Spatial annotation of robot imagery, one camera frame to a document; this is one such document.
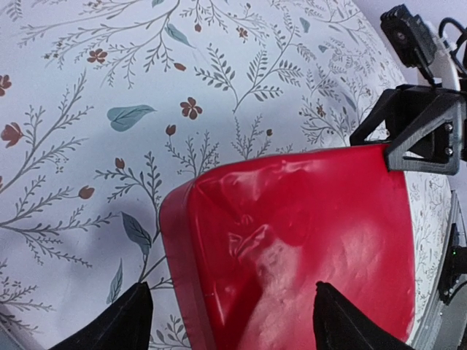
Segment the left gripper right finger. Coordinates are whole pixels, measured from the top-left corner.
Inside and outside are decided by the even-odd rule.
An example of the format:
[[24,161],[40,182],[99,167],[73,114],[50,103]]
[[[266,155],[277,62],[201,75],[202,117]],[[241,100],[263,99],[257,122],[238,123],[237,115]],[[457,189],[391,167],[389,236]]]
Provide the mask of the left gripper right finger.
[[411,347],[384,331],[328,282],[316,284],[313,330],[317,349],[399,350]]

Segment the red chocolate box base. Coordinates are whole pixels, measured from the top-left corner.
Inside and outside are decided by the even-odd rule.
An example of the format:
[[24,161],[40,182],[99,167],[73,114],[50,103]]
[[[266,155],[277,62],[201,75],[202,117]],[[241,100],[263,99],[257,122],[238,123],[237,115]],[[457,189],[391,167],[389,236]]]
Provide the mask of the red chocolate box base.
[[188,198],[191,181],[172,190],[159,215],[161,236],[180,314],[192,349],[215,349],[204,292],[190,234]]

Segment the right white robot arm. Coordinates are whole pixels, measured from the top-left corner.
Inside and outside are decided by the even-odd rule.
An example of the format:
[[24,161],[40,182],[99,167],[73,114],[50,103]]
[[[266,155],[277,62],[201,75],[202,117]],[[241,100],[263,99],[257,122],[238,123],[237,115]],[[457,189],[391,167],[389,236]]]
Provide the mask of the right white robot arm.
[[466,159],[466,67],[444,35],[449,23],[466,32],[450,17],[434,28],[405,7],[381,16],[382,31],[403,65],[418,69],[426,81],[385,90],[350,136],[352,146],[369,144],[368,136],[385,123],[389,171],[455,175]]

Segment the red box lid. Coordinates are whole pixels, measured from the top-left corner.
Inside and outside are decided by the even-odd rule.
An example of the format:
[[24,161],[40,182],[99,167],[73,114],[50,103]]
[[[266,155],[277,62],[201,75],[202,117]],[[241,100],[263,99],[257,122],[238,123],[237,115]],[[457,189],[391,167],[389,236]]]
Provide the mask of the red box lid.
[[313,349],[319,281],[409,338],[412,220],[405,176],[383,151],[263,157],[193,182],[188,219],[215,349]]

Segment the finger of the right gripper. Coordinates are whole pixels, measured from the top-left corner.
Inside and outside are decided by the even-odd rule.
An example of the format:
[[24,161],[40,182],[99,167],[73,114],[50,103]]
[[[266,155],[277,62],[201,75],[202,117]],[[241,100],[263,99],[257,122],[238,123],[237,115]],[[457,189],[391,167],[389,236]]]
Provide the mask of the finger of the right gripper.
[[466,160],[466,99],[434,98],[385,150],[388,171],[456,175]]
[[389,141],[403,141],[410,137],[418,142],[430,133],[429,125],[439,117],[444,103],[452,97],[452,90],[424,85],[399,85],[384,90],[373,109],[350,136],[352,146],[369,144],[368,136],[384,123]]

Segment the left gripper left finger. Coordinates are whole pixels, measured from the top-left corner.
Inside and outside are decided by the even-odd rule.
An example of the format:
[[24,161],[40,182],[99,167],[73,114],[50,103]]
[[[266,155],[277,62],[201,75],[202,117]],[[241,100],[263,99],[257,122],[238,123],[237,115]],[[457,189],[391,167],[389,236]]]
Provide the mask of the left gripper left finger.
[[137,282],[90,324],[54,345],[55,350],[149,348],[153,299],[149,285]]

